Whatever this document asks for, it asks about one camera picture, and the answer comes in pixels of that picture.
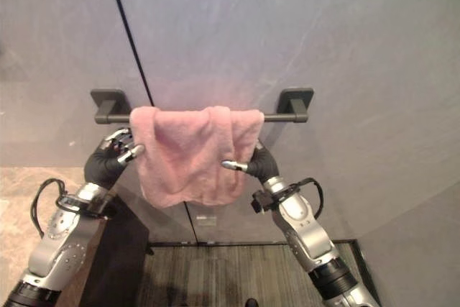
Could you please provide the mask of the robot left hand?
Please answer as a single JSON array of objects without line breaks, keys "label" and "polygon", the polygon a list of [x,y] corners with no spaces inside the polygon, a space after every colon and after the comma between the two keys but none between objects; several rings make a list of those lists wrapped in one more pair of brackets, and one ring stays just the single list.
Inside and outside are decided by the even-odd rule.
[{"label": "robot left hand", "polygon": [[126,167],[144,152],[134,143],[130,128],[122,127],[104,137],[84,166],[85,182],[110,190]]}]

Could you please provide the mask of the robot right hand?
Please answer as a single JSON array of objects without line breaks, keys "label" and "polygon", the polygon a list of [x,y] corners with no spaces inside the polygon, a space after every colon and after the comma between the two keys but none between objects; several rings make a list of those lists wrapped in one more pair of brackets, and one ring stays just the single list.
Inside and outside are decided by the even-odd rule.
[{"label": "robot right hand", "polygon": [[242,163],[234,160],[222,160],[221,166],[229,170],[244,172],[258,179],[261,184],[280,175],[276,160],[260,141],[255,145],[249,162]]}]

